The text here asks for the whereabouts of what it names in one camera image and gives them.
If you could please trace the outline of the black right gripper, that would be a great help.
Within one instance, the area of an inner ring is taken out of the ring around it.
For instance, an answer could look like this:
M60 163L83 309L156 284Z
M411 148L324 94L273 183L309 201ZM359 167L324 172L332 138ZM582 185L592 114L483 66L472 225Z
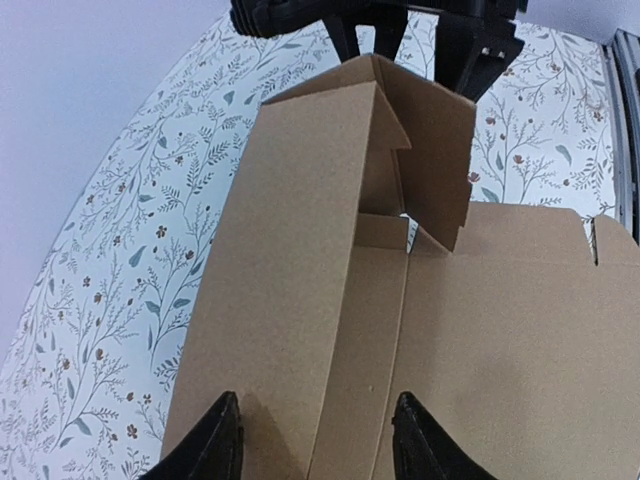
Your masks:
M527 0L233 1L230 20L239 34L256 38L292 33L323 20L344 63L362 54L394 61L408 24L405 13L411 10L451 13L442 14L436 26L434 81L478 100L522 52L525 42L515 36L515 25L508 20L527 9ZM486 14L508 20L480 19Z

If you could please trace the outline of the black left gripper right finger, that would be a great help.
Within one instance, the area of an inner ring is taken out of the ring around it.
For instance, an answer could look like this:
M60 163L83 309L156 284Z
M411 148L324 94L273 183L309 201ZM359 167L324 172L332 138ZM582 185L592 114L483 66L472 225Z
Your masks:
M392 418L396 479L493 480L472 460L410 391L402 392Z

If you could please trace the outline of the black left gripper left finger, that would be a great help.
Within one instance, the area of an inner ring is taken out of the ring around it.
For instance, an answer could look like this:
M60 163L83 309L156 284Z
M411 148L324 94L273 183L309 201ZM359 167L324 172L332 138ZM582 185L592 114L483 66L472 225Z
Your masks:
M235 392L225 391L143 480L240 480L244 428Z

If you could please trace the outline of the brown cardboard box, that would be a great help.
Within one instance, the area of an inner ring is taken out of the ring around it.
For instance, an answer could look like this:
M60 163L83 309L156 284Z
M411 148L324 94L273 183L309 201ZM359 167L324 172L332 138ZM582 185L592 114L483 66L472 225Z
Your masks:
M377 55L262 105L161 460L232 391L241 479L396 479L410 391L493 479L638 477L638 244L607 216L472 201L475 116Z

